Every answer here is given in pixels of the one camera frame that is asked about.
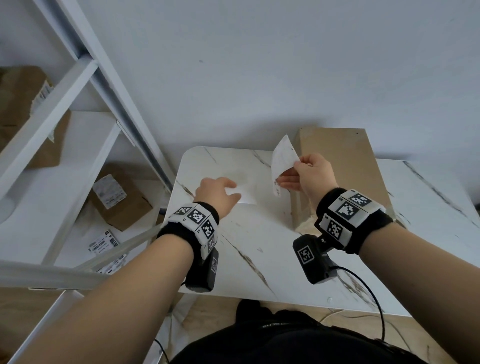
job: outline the brown cardboard box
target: brown cardboard box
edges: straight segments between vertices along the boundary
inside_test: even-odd
[[[105,222],[120,231],[128,229],[152,209],[130,177],[113,163],[102,168],[88,198]]]
[[[0,151],[30,118],[30,114],[53,89],[40,67],[4,67],[0,69]],[[63,114],[54,131],[43,142],[27,168],[54,167],[60,164],[63,139],[70,120]]]
[[[322,154],[332,164],[340,187],[358,190],[385,206],[387,213],[395,218],[365,129],[300,128],[292,145],[299,156]],[[295,231],[318,236],[319,232],[313,225],[317,216],[307,196],[292,192],[290,200]]]

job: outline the white marble surface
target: white marble surface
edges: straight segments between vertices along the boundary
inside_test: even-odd
[[[257,204],[236,205],[220,223],[218,270],[209,294],[375,312],[366,289],[343,271],[319,285],[307,281],[292,249],[300,234],[292,229],[289,195],[272,193],[271,156],[269,151],[202,146],[183,155],[167,214],[191,202],[204,177],[254,180]],[[455,177],[402,161],[379,160],[379,166],[394,209],[409,230],[480,266],[480,219]],[[331,251],[330,257],[362,277],[386,313],[408,315],[357,255]],[[182,287],[180,292],[190,291]]]

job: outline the white shelf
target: white shelf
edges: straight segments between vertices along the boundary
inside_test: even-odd
[[[0,224],[1,259],[55,258],[119,132],[111,113],[72,112],[60,165],[22,172],[8,193],[16,208]]]
[[[70,231],[65,244],[60,252],[56,266],[73,268],[81,263],[95,257],[95,254],[88,250],[88,246],[104,231],[110,230],[119,243],[150,229],[155,225],[158,218],[158,211],[165,193],[163,184],[160,181],[133,180],[135,185],[142,191],[153,209],[125,231],[119,231],[108,225],[93,205],[89,202],[81,211],[77,221]],[[142,243],[128,253],[126,262],[136,257],[147,246]]]

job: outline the wrist-mounted device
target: wrist-mounted device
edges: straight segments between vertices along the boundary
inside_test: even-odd
[[[315,227],[320,237],[304,234],[293,242],[303,272],[316,284],[336,276],[329,267],[335,264],[328,257],[331,249],[358,254],[367,236],[393,222],[385,208],[356,190],[335,188],[318,204]]]
[[[213,206],[205,202],[192,203],[170,215],[157,235],[177,235],[192,247],[193,263],[185,279],[185,286],[191,291],[210,292],[215,285],[218,223],[219,216]]]

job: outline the black cable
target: black cable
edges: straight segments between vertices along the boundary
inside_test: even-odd
[[[167,361],[167,363],[170,363],[170,360],[168,360],[167,353],[166,353],[165,350],[163,349],[162,344],[160,344],[160,342],[159,342],[157,339],[154,339],[154,341],[155,341],[158,345],[160,345],[160,348],[162,349],[162,352],[163,352],[163,354],[165,355],[165,360]]]
[[[353,273],[350,269],[346,269],[346,268],[343,268],[343,267],[340,267],[340,266],[332,266],[330,267],[330,269],[341,269],[341,270],[344,270],[348,273],[350,273],[351,275],[353,275],[355,278],[357,278],[360,282],[363,283],[363,285],[366,287],[366,289],[368,289],[368,292],[370,292],[370,294],[372,295],[373,299],[375,300],[375,303],[377,304],[377,307],[378,307],[378,311],[380,311],[380,318],[382,320],[382,341],[385,341],[385,320],[384,320],[384,314],[382,312],[382,308],[380,307],[380,304],[378,303],[378,300],[377,298],[375,297],[375,295],[373,294],[372,290],[370,289],[369,286],[367,286],[367,284],[363,281],[362,278],[360,278],[358,275],[356,275],[355,273]]]

